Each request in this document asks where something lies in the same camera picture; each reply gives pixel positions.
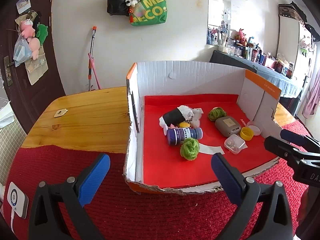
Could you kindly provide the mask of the clear round lid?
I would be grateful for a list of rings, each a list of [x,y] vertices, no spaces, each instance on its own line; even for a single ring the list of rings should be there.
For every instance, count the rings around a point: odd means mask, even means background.
[[[255,122],[249,121],[247,123],[247,127],[250,128],[253,131],[254,136],[261,135],[261,128]]]

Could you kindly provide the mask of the yellow round cap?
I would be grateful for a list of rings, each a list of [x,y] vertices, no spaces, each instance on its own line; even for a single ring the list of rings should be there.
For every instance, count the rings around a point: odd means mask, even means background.
[[[250,141],[254,137],[254,132],[249,127],[242,127],[240,131],[240,137],[244,141]]]

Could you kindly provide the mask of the small clear plastic box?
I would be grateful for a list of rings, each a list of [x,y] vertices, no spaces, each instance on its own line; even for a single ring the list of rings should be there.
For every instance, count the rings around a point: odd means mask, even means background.
[[[224,146],[233,154],[239,154],[242,150],[247,148],[245,141],[236,134],[228,137],[224,142]]]

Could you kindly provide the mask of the grey square case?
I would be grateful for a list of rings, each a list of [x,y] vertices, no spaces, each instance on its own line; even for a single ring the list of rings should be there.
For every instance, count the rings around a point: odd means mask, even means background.
[[[216,119],[215,127],[224,137],[238,134],[241,130],[241,125],[231,116],[224,116]]]

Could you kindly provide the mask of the purple paint bottle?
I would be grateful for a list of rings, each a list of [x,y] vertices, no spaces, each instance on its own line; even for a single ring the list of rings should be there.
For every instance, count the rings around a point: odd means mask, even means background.
[[[169,145],[178,145],[185,139],[193,138],[200,140],[203,138],[203,131],[201,128],[174,128],[167,131],[167,140]]]

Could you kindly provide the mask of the blonde doll figurine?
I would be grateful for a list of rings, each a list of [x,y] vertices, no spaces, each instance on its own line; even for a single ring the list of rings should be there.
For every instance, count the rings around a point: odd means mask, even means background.
[[[191,124],[189,124],[188,122],[184,121],[178,124],[178,128],[190,128]]]

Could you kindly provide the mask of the black white roll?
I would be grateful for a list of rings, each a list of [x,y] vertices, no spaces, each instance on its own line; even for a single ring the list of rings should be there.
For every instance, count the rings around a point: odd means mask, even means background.
[[[167,131],[171,126],[176,127],[178,124],[189,121],[193,118],[193,110],[185,105],[180,105],[175,109],[165,113],[159,118],[159,125],[163,128],[164,135],[167,135]]]

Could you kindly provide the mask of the pink curtain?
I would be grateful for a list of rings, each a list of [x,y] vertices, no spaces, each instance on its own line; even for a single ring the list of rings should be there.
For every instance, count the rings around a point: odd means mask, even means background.
[[[315,83],[311,89],[309,96],[307,97],[304,105],[302,115],[307,119],[309,116],[314,115],[319,104],[319,87],[320,87],[320,72],[317,73]]]

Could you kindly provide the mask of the blue cloth covered desk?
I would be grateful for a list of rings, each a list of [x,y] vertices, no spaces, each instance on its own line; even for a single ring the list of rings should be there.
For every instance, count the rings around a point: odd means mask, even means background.
[[[210,58],[210,63],[225,64],[233,67],[240,67],[254,72],[263,77],[270,83],[274,84],[281,90],[279,102],[295,116],[298,109],[298,104],[302,95],[302,87],[297,85],[294,81],[285,77],[283,74],[276,72],[258,63],[242,59],[237,56],[231,56],[222,53],[218,50],[213,51]]]

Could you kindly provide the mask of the wooden table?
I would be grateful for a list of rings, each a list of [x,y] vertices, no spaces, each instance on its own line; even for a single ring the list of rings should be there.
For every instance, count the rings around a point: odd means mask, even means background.
[[[54,118],[56,111],[68,112]],[[126,153],[129,139],[126,87],[63,96],[31,128],[23,148],[55,145],[81,151]]]

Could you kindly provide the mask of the dark brown door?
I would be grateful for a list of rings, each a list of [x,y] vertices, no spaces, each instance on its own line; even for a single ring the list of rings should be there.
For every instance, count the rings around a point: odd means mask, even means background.
[[[52,37],[53,0],[1,0],[1,85],[25,133],[55,99],[65,95],[55,58]],[[14,46],[23,20],[48,27],[39,58],[15,67]]]

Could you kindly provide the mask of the clear plastic bag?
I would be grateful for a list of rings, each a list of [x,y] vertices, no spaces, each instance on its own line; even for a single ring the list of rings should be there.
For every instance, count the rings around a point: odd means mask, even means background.
[[[29,43],[20,34],[14,46],[13,60],[15,67],[18,67],[30,58],[32,58],[32,51],[29,47]]]

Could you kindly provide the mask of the green plush toy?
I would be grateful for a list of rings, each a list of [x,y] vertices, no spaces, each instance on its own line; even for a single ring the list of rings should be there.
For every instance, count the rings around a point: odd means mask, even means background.
[[[38,24],[36,37],[39,39],[40,45],[42,46],[48,36],[48,27],[44,24]]]

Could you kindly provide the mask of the pink plush toy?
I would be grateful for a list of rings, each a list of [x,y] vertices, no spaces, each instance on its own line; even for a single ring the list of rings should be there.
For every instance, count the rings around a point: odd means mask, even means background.
[[[35,37],[35,29],[33,28],[32,20],[23,20],[20,24],[20,30],[22,37],[25,38],[29,44],[33,60],[38,59],[41,45],[39,39]]]

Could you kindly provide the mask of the green tote bag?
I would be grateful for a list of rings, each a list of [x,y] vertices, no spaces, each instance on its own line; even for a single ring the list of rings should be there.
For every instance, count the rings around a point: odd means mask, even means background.
[[[140,0],[135,7],[129,8],[132,26],[163,24],[167,21],[167,0]]]

